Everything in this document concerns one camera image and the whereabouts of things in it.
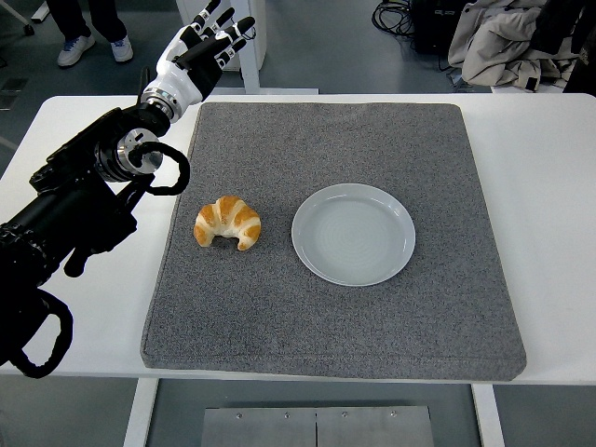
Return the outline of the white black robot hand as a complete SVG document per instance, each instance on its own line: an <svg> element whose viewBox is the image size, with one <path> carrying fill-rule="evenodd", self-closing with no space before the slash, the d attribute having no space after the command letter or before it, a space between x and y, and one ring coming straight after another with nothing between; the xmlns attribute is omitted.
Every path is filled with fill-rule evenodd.
<svg viewBox="0 0 596 447"><path fill-rule="evenodd" d="M219 5L208 2L175 34L157 62L156 78L142 90L140 101L159 105L172 121L209 97L250 38L255 19L234 21L235 10L219 13Z"/></svg>

